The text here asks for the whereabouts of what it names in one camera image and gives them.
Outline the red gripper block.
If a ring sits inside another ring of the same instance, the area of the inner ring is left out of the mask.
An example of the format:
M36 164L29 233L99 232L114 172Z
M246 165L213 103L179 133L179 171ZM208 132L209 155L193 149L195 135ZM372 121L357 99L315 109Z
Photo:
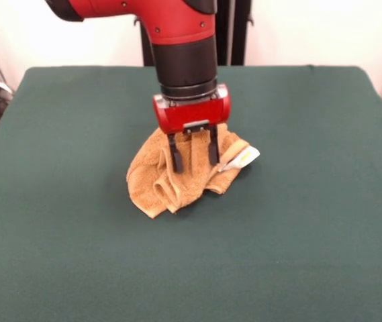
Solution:
M217 124L226 123L230 116L230 96L225 84L217 86L214 93L191 101L172 101L161 94L152 98L153 109L159 128L168 134L169 149L173 171L183 172L181 153L175 142L175 134L188 129L208 127L210 142L208 146L209 162L220 162Z

